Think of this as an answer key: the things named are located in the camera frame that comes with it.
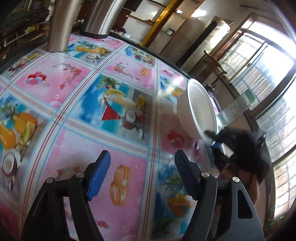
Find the person's right hand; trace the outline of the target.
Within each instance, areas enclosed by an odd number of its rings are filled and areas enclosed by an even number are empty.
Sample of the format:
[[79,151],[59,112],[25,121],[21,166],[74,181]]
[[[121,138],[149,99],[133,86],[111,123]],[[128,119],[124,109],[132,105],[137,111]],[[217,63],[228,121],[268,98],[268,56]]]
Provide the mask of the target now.
[[233,177],[240,179],[255,206],[260,195],[257,175],[239,169],[234,163],[228,163],[218,176],[224,180],[232,180]]

